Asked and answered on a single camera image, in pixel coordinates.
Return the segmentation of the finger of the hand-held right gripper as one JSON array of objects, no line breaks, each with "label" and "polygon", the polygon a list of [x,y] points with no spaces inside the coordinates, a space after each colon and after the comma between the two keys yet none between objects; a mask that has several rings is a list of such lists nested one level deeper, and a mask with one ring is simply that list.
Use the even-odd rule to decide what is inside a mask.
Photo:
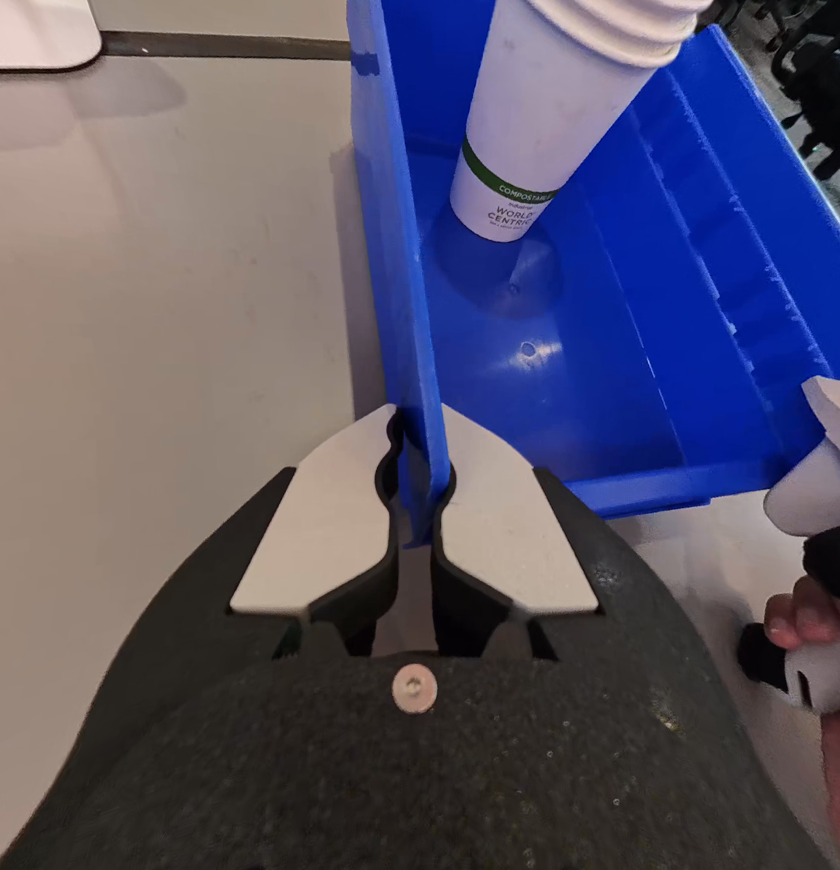
[{"label": "finger of the hand-held right gripper", "polygon": [[825,434],[768,491],[763,510],[784,534],[810,538],[840,527],[840,380],[816,376],[802,389]]}]

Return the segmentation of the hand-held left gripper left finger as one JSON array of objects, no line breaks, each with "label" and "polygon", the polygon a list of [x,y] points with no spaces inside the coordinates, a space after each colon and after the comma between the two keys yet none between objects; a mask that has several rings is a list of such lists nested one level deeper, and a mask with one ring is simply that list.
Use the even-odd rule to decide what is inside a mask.
[{"label": "hand-held left gripper left finger", "polygon": [[402,412],[384,405],[287,469],[230,612],[332,625],[350,655],[370,656],[398,590],[401,452]]}]

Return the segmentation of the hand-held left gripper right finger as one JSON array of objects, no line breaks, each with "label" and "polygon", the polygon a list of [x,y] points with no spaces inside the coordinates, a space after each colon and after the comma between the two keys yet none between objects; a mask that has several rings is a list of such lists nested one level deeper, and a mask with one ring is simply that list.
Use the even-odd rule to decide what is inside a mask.
[{"label": "hand-held left gripper right finger", "polygon": [[443,405],[449,483],[432,524],[432,617],[443,656],[480,656],[502,624],[594,614],[599,600],[533,466]]}]

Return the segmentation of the blue plastic bin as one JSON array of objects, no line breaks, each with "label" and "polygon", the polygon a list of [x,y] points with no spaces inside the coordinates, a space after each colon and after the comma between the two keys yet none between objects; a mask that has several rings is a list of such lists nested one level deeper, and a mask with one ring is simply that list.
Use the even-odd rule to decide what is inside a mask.
[{"label": "blue plastic bin", "polygon": [[770,488],[840,380],[840,221],[725,34],[657,72],[537,227],[464,228],[449,188],[492,2],[347,2],[351,127],[403,497],[457,465],[440,404],[602,517]]}]

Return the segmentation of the stack of white paper cups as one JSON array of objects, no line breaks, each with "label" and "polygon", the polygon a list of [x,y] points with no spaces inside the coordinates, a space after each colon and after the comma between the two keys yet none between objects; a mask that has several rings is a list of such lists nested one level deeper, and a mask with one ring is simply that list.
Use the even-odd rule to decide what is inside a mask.
[{"label": "stack of white paper cups", "polygon": [[449,194],[495,243],[523,237],[710,1],[498,1]]}]

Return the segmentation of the black office chair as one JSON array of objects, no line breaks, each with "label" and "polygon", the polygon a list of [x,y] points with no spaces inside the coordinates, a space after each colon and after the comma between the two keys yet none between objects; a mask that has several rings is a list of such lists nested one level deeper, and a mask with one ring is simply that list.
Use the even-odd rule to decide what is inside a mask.
[{"label": "black office chair", "polygon": [[826,181],[840,169],[840,1],[825,2],[780,38],[771,72],[797,113],[780,124],[788,130],[803,117],[810,131],[797,152],[808,158],[823,145],[830,154],[813,171]]}]

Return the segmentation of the white sign stand base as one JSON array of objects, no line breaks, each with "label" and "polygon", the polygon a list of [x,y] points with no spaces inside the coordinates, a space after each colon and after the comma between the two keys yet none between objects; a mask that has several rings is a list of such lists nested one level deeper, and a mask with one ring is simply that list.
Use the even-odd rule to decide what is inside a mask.
[{"label": "white sign stand base", "polygon": [[88,1],[0,1],[0,72],[73,70],[101,48]]}]

